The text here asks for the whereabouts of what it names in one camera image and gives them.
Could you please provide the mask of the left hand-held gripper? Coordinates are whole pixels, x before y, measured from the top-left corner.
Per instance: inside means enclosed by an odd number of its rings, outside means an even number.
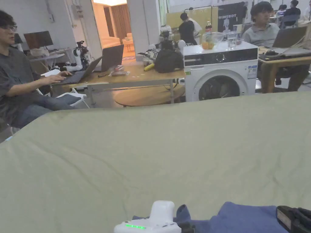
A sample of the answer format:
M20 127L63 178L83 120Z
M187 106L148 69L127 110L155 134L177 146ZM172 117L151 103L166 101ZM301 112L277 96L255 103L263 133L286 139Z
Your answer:
M195 233L189 222L173 221L174 207L171 201L155 201L148 218L124 221L115 226L114 233Z

